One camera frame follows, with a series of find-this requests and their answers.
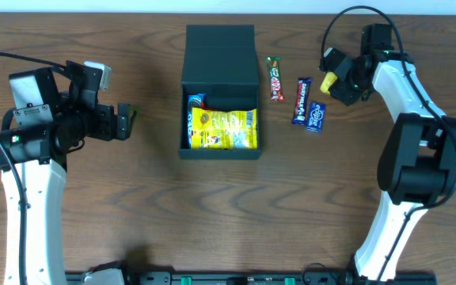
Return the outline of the black box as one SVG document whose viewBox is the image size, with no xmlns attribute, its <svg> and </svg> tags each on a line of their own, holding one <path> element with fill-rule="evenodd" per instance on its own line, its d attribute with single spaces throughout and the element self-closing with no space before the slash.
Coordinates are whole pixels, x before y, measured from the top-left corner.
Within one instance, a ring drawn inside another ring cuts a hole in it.
<svg viewBox="0 0 456 285">
<path fill-rule="evenodd" d="M 180 145 L 184 160 L 257 160 L 255 150 L 192 149 L 188 142 L 188 97 L 206 95 L 219 111 L 259 110 L 260 78 L 253 25 L 187 25 L 181 77 Z"/>
</svg>

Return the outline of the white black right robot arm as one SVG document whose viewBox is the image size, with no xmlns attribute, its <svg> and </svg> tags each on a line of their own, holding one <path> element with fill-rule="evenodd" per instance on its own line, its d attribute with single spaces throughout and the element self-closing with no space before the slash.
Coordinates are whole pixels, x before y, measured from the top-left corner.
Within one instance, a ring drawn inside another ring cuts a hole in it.
<svg viewBox="0 0 456 285">
<path fill-rule="evenodd" d="M 357 59 L 329 48 L 322 63 L 323 92 L 345 105 L 377 92 L 393 120 L 378 161 L 378 210 L 345 282 L 397 283 L 397 263 L 416 224 L 456 190 L 456 118 L 427 95 L 412 59 L 391 47 L 366 47 Z"/>
</svg>

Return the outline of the yellow Mentos gum bottle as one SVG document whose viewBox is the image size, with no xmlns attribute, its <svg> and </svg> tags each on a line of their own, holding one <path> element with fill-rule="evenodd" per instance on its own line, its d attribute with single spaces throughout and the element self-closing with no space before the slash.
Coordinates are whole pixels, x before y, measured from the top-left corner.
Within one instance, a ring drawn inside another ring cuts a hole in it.
<svg viewBox="0 0 456 285">
<path fill-rule="evenodd" d="M 325 78 L 320 86 L 320 91 L 325 94 L 330 94 L 330 88 L 337 81 L 338 77 L 332 72 L 329 71 L 326 73 Z"/>
</svg>

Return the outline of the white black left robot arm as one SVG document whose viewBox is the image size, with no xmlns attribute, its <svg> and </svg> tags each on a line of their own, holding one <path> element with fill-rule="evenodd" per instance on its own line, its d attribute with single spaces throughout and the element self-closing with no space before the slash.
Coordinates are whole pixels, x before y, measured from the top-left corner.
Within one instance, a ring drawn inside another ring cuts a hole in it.
<svg viewBox="0 0 456 285">
<path fill-rule="evenodd" d="M 6 195 L 6 284 L 65 284 L 62 202 L 67 155 L 86 138 L 124 141 L 135 110 L 99 104 L 109 66 L 86 61 L 11 74 L 15 107 L 3 118 L 0 170 Z"/>
</svg>

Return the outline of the purple Dairy Milk bar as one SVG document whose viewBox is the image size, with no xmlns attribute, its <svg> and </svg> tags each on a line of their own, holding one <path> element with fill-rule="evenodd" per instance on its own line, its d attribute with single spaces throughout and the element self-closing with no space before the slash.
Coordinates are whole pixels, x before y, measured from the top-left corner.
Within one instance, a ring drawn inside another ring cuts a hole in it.
<svg viewBox="0 0 456 285">
<path fill-rule="evenodd" d="M 306 124 L 306 109 L 310 87 L 313 83 L 312 78 L 299 78 L 297 87 L 297 98 L 291 123 L 294 125 Z"/>
</svg>

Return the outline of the blue Eclipse mint pack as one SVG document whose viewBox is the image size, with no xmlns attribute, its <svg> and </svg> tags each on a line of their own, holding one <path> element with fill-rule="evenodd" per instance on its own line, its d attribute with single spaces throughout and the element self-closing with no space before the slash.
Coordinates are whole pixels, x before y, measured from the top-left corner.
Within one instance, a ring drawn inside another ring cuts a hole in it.
<svg viewBox="0 0 456 285">
<path fill-rule="evenodd" d="M 311 102 L 306 121 L 306 130 L 321 133 L 325 117 L 325 104 L 320 102 Z"/>
</svg>

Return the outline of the yellow snack bag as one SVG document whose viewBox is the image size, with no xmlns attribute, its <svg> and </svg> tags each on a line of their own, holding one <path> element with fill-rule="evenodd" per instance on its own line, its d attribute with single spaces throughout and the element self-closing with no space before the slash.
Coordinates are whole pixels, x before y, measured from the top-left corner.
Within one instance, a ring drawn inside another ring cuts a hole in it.
<svg viewBox="0 0 456 285">
<path fill-rule="evenodd" d="M 192 108 L 188 127 L 192 149 L 255 150 L 257 110 L 222 112 Z"/>
</svg>

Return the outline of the KitKat chocolate bar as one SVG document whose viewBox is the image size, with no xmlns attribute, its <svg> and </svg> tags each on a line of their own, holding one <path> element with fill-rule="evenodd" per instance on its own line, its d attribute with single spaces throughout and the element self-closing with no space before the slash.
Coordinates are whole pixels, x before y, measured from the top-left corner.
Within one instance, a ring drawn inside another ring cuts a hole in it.
<svg viewBox="0 0 456 285">
<path fill-rule="evenodd" d="M 272 101 L 285 101 L 279 68 L 280 57 L 267 57 L 266 63 L 270 79 L 270 93 Z"/>
</svg>

